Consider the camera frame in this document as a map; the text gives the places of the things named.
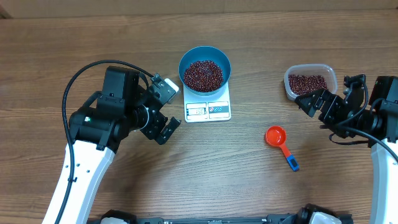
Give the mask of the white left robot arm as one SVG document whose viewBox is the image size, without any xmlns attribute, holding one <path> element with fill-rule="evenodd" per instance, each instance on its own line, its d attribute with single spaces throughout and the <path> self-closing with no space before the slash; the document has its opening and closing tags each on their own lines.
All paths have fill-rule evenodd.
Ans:
<svg viewBox="0 0 398 224">
<path fill-rule="evenodd" d="M 109 66 L 103 88 L 67 120 L 65 160 L 44 223 L 86 223 L 101 180 L 132 131 L 165 144 L 180 120 L 160 109 L 178 93 L 170 79 Z"/>
</svg>

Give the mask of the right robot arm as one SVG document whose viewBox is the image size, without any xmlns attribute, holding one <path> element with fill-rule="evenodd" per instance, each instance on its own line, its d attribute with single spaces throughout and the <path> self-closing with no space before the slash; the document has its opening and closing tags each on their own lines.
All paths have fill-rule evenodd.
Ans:
<svg viewBox="0 0 398 224">
<path fill-rule="evenodd" d="M 397 223 L 397 77 L 379 76 L 372 92 L 364 74 L 344 78 L 345 97 L 319 89 L 295 98 L 310 117 L 340 138 L 361 136 L 371 150 L 370 223 Z"/>
</svg>

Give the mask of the red measuring scoop blue handle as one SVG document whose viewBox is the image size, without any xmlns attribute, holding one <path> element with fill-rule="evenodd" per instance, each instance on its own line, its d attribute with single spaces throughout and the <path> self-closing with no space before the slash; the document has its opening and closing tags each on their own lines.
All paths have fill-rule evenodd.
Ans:
<svg viewBox="0 0 398 224">
<path fill-rule="evenodd" d="M 265 133 L 264 139 L 268 145 L 278 147 L 282 151 L 288 165 L 294 172 L 299 171 L 300 167 L 297 160 L 285 145 L 287 135 L 284 128 L 281 126 L 269 127 Z"/>
</svg>

